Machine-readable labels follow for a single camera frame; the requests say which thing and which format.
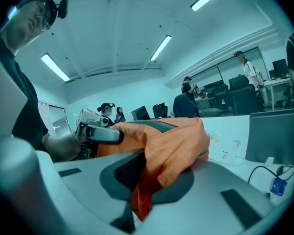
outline ceiling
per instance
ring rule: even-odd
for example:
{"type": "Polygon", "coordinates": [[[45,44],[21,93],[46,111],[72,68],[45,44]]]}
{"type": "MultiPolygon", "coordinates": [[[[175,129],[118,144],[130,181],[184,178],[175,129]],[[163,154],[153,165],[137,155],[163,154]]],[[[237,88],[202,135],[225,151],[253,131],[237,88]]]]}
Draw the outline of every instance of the ceiling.
{"type": "Polygon", "coordinates": [[[192,46],[205,42],[212,28],[222,27],[250,0],[211,0],[197,12],[196,0],[69,0],[66,19],[21,50],[21,69],[37,84],[64,82],[40,57],[48,52],[71,79],[100,78],[103,73],[168,69],[165,64],[192,46]],[[166,35],[172,40],[150,61],[166,35]]]}

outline orange fabric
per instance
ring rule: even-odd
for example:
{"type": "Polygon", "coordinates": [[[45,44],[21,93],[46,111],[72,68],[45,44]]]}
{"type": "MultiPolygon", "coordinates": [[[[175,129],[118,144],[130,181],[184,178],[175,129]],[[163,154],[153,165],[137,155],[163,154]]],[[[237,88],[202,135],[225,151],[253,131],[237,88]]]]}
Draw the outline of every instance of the orange fabric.
{"type": "Polygon", "coordinates": [[[174,183],[178,175],[190,167],[198,156],[208,160],[209,137],[199,118],[164,118],[156,121],[176,126],[165,133],[134,123],[118,123],[111,127],[124,132],[120,144],[103,144],[98,157],[145,148],[146,167],[139,184],[132,193],[132,209],[143,220],[151,208],[151,196],[174,183]]]}

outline desk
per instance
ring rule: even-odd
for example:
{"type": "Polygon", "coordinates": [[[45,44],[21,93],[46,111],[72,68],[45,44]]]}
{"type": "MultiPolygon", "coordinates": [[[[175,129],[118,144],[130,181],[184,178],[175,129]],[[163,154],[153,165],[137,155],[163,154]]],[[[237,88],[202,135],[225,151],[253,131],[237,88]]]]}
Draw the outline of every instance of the desk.
{"type": "MultiPolygon", "coordinates": [[[[244,157],[246,155],[248,133],[249,133],[249,116],[232,116],[232,117],[207,117],[202,118],[204,127],[207,131],[212,131],[220,137],[220,143],[233,141],[239,141],[240,145],[237,147],[236,157],[233,165],[225,165],[218,161],[218,152],[216,151],[213,143],[209,147],[209,160],[220,164],[233,172],[238,177],[242,178],[246,182],[253,171],[253,169],[263,163],[256,163],[247,161],[244,157]]],[[[280,167],[280,164],[273,164],[268,167],[271,171],[276,173],[276,170],[280,167]]],[[[287,173],[281,176],[282,179],[288,178],[294,171],[294,168],[290,169],[287,173]]],[[[271,184],[274,180],[274,176],[266,171],[264,168],[258,168],[253,173],[250,184],[258,189],[260,192],[270,192],[271,184]]],[[[283,196],[273,195],[270,201],[278,206],[284,200],[292,197],[294,189],[294,175],[285,188],[283,196]]]]}
{"type": "Polygon", "coordinates": [[[268,80],[265,82],[265,86],[268,87],[270,86],[271,90],[271,100],[272,100],[272,110],[274,111],[274,95],[273,95],[273,87],[276,85],[281,85],[281,84],[286,84],[290,82],[290,78],[284,78],[280,80],[268,80]]]}
{"type": "Polygon", "coordinates": [[[201,111],[202,111],[202,117],[203,117],[203,118],[205,117],[205,113],[204,113],[204,109],[203,109],[201,103],[202,103],[202,102],[205,102],[205,101],[209,101],[209,100],[211,100],[211,99],[215,99],[215,98],[214,98],[214,97],[206,97],[206,98],[196,97],[196,98],[195,98],[195,101],[196,101],[197,103],[199,103],[199,106],[200,106],[201,111]]]}

